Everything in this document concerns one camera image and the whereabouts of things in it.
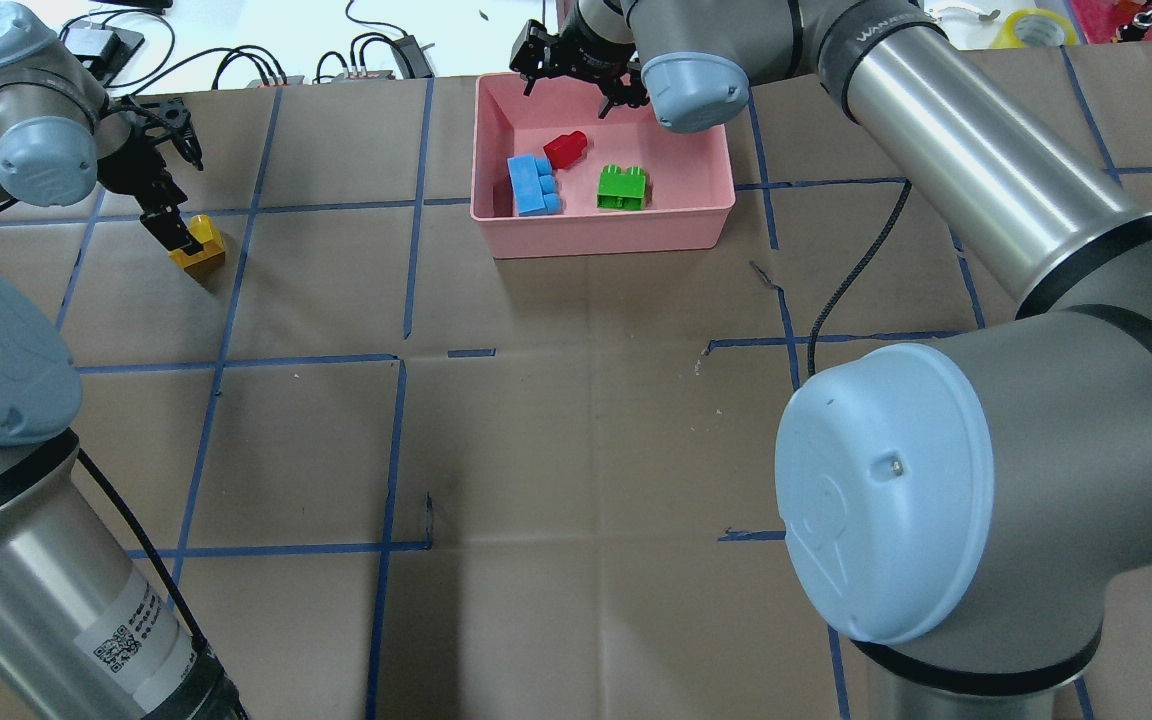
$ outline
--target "white surface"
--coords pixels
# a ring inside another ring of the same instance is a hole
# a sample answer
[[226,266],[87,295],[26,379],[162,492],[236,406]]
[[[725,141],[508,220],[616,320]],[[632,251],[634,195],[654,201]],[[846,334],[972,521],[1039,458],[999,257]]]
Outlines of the white surface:
[[[88,0],[24,0],[44,22],[60,28],[66,20],[97,10],[124,9],[111,3]],[[556,26],[554,0],[356,0],[351,15],[376,18],[407,29],[426,51],[430,67],[438,76],[473,76],[507,70],[509,50],[528,18],[540,18],[541,5],[548,6],[550,28]],[[348,56],[349,40],[374,29],[361,26],[344,17],[346,0],[175,0],[166,20],[177,31],[172,63],[207,47],[243,44],[262,45],[283,63],[288,74],[314,76],[314,66],[325,51],[334,50]],[[154,18],[123,15],[114,18],[115,26],[145,33],[145,45],[137,51],[116,82],[132,81],[154,69],[168,48],[169,36]],[[150,88],[150,91],[185,92],[211,88],[211,78],[223,54],[200,58],[175,70]],[[367,50],[369,69],[396,70],[388,47],[372,44]],[[326,61],[325,73],[339,73],[335,60]],[[230,65],[220,88],[245,88],[256,79],[251,63],[241,60]]]

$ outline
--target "yellow tape roll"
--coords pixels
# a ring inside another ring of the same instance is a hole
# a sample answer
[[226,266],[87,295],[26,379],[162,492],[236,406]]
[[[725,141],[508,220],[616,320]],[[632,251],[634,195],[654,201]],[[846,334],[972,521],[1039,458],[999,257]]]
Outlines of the yellow tape roll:
[[1041,8],[1016,10],[1007,15],[1001,31],[990,47],[1052,47],[1076,45],[1078,36],[1069,20]]

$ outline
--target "pink plastic bin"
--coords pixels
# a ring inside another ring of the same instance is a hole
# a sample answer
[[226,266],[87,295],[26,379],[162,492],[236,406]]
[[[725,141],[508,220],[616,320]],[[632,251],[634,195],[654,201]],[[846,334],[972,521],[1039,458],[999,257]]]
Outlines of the pink plastic bin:
[[[736,204],[727,131],[695,135],[661,128],[651,108],[614,108],[598,119],[602,94],[571,78],[543,79],[531,97],[516,74],[479,77],[473,124],[470,211],[494,258],[702,250],[713,247]],[[506,160],[543,156],[545,143],[579,129],[585,158],[554,172],[563,209],[516,218]],[[639,165],[649,177],[645,210],[599,210],[602,166]]]

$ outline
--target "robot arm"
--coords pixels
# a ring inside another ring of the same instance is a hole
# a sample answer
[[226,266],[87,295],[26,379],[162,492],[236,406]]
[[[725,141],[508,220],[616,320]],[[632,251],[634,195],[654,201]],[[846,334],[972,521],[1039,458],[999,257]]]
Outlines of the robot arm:
[[202,169],[182,104],[161,115],[114,105],[55,32],[23,5],[0,3],[0,202],[73,205],[100,181],[136,197],[166,250],[197,255],[204,247],[180,219],[185,195],[156,149],[165,141]]
[[1049,719],[1108,579],[1152,564],[1152,210],[904,0],[617,9],[664,127],[814,73],[1018,301],[1015,323],[805,382],[776,497],[810,600],[882,667],[876,717]]

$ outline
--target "blue grid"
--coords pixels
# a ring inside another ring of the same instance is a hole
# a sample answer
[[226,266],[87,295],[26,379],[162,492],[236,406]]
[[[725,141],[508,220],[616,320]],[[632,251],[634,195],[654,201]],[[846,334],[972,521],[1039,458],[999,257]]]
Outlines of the blue grid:
[[[1074,86],[1075,96],[1078,97],[1079,108],[1083,111],[1084,119],[1087,121],[1087,127],[1091,128],[1091,132],[1096,138],[1097,146],[1101,151],[1102,162],[1106,164],[1107,173],[1111,174],[1115,181],[1124,174],[1152,174],[1152,167],[1139,167],[1139,168],[1117,168],[1111,158],[1111,151],[1108,151],[1105,141],[1102,139],[1100,128],[1097,127],[1096,120],[1093,119],[1092,111],[1089,108],[1087,99],[1083,94],[1082,86],[1079,85],[1078,77],[1076,77],[1075,69],[1069,55],[1061,50],[1062,58],[1064,59],[1064,68],[1069,73],[1069,78],[1071,85]],[[403,410],[406,401],[406,385],[407,385],[407,370],[406,364],[402,359],[394,355],[340,355],[340,356],[297,356],[297,357],[271,357],[271,359],[228,359],[229,342],[234,327],[234,319],[236,319],[237,306],[238,306],[238,293],[242,288],[242,279],[244,270],[247,268],[247,257],[248,251],[250,251],[253,219],[259,214],[279,214],[279,213],[311,213],[311,211],[325,211],[325,210],[362,210],[362,209],[414,209],[412,219],[412,232],[411,232],[411,249],[410,249],[410,262],[408,262],[408,283],[407,283],[407,303],[404,309],[404,338],[410,336],[412,331],[412,309],[416,301],[416,270],[417,264],[419,264],[420,258],[420,210],[424,206],[444,206],[444,205],[465,205],[470,199],[468,197],[449,197],[449,199],[425,199],[424,197],[424,181],[425,181],[425,169],[426,160],[429,159],[429,127],[431,111],[433,109],[433,81],[426,83],[425,93],[425,105],[424,105],[424,120],[422,120],[420,128],[420,150],[419,150],[419,173],[417,173],[417,190],[416,197],[412,200],[384,200],[384,202],[339,202],[338,204],[321,204],[321,205],[289,205],[289,206],[275,206],[274,209],[259,209],[262,187],[264,185],[265,172],[268,168],[270,162],[270,146],[273,142],[274,131],[276,129],[279,106],[282,101],[282,90],[275,91],[275,99],[273,104],[273,109],[270,113],[270,128],[266,132],[265,145],[262,150],[262,162],[259,172],[257,172],[256,187],[253,188],[253,195],[251,204],[248,209],[220,209],[220,210],[207,210],[206,213],[214,217],[245,217],[247,228],[244,229],[244,236],[242,241],[242,250],[238,255],[238,267],[236,273],[236,279],[234,279],[234,288],[230,295],[229,313],[227,316],[227,323],[225,323],[223,342],[221,342],[220,353],[215,363],[177,363],[177,364],[141,364],[141,365],[109,365],[109,366],[88,366],[79,367],[79,372],[83,374],[128,374],[128,373],[159,373],[159,372],[188,372],[188,370],[212,370],[214,373],[214,379],[212,379],[212,392],[211,399],[209,401],[207,411],[204,420],[204,429],[200,433],[200,442],[198,444],[198,450],[195,461],[194,477],[191,478],[191,487],[189,487],[189,495],[187,500],[184,516],[182,518],[182,526],[180,528],[177,547],[175,548],[162,548],[161,555],[165,559],[174,560],[173,577],[180,578],[180,574],[183,570],[184,561],[189,558],[250,558],[250,556],[301,556],[301,555],[340,555],[340,553],[376,553],[379,556],[379,570],[378,570],[378,583],[376,583],[376,605],[374,611],[372,611],[372,644],[370,650],[370,662],[367,670],[367,689],[366,689],[366,717],[372,719],[376,717],[376,696],[379,692],[379,677],[380,677],[380,646],[384,630],[384,611],[385,600],[387,600],[387,588],[388,588],[388,570],[389,561],[393,553],[401,552],[419,552],[429,550],[431,546],[431,538],[420,539],[420,541],[394,541],[393,538],[393,516],[394,516],[394,503],[397,500],[397,461],[399,452],[401,450],[401,437],[402,437],[402,420]],[[765,220],[767,220],[767,233],[771,242],[771,249],[773,251],[780,250],[780,242],[778,242],[776,235],[776,211],[773,209],[772,204],[772,191],[774,190],[791,190],[793,188],[805,188],[805,187],[819,187],[819,185],[832,185],[832,184],[876,184],[876,183],[901,183],[905,179],[902,177],[873,177],[873,179],[825,179],[824,181],[795,181],[795,182],[778,182],[772,181],[768,177],[767,170],[767,158],[765,158],[765,151],[763,145],[763,135],[759,127],[758,109],[756,109],[755,101],[750,101],[750,123],[751,129],[755,134],[755,152],[758,156],[758,168],[759,168],[759,182],[758,183],[745,183],[736,185],[736,190],[741,192],[760,192],[763,196],[763,207],[765,213]],[[84,260],[88,257],[88,249],[90,249],[90,242],[92,234],[94,232],[94,226],[98,223],[111,223],[111,222],[131,222],[137,218],[134,215],[105,215],[101,217],[100,207],[105,197],[104,190],[100,195],[96,197],[94,206],[88,215],[86,219],[83,218],[69,218],[69,219],[35,219],[35,220],[0,220],[0,227],[31,227],[31,225],[53,225],[53,223],[85,223],[82,245],[76,258],[76,264],[74,264],[73,273],[69,278],[69,283],[67,286],[67,291],[65,291],[65,300],[61,302],[60,313],[58,314],[56,327],[61,328],[65,325],[65,317],[68,314],[68,309],[73,304],[73,294],[76,291],[78,278],[82,271]],[[965,256],[963,255],[963,245],[961,241],[952,234],[952,241],[954,241],[955,251],[958,255],[958,264],[961,268],[961,274],[963,274],[964,287],[967,288],[968,295],[972,301],[975,320],[977,320],[978,327],[983,328],[986,325],[984,320],[984,314],[980,309],[980,302],[978,300],[977,291],[975,290],[975,282],[972,278],[972,271],[969,268]],[[785,300],[785,290],[780,286],[773,286],[776,288],[778,309],[781,311],[781,318],[783,324],[785,336],[782,338],[723,338],[723,340],[714,340],[708,343],[707,354],[717,350],[717,348],[727,347],[758,347],[758,346],[776,346],[782,344],[787,348],[788,364],[790,364],[791,384],[794,387],[799,387],[799,362],[797,361],[796,347],[805,344],[808,338],[797,336],[794,332],[794,324],[790,317],[790,311]],[[931,338],[949,338],[954,334],[958,334],[960,331],[946,331],[946,332],[923,332],[923,333],[876,333],[867,334],[867,336],[851,336],[851,334],[824,334],[819,338],[819,342],[823,343],[840,343],[840,342],[852,342],[858,340],[882,340],[882,341],[918,341],[918,340],[931,340]],[[457,357],[492,357],[495,355],[494,348],[467,348],[465,350],[450,350],[447,356],[456,359]],[[372,363],[372,361],[397,361],[399,363],[399,379],[397,379],[397,395],[396,395],[396,407],[394,407],[394,427],[392,433],[391,442],[391,470],[388,479],[388,495],[387,502],[385,502],[385,520],[382,538],[379,543],[331,543],[331,544],[294,544],[294,546],[245,546],[245,547],[189,547],[189,529],[191,529],[195,506],[197,501],[198,486],[200,486],[202,469],[204,468],[204,461],[206,458],[207,446],[210,441],[210,433],[212,423],[214,423],[219,389],[221,379],[223,379],[223,372],[227,367],[252,367],[252,366],[275,366],[275,365],[303,365],[303,364],[340,364],[340,363]],[[728,530],[723,537],[718,538],[719,541],[783,541],[785,532],[783,530],[753,530],[753,532],[746,532],[746,530]],[[132,559],[143,559],[145,553],[139,550],[129,551]],[[829,644],[831,660],[833,664],[833,673],[835,673],[836,692],[838,692],[838,714],[841,719],[850,720],[850,705],[847,699],[847,688],[846,688],[846,674],[844,666],[842,666],[840,638],[833,628],[827,628],[827,642]],[[1075,691],[1078,694],[1079,706],[1082,707],[1084,720],[1094,720],[1094,714],[1092,710],[1091,697],[1089,697],[1087,685],[1083,682],[1083,679],[1076,680]]]

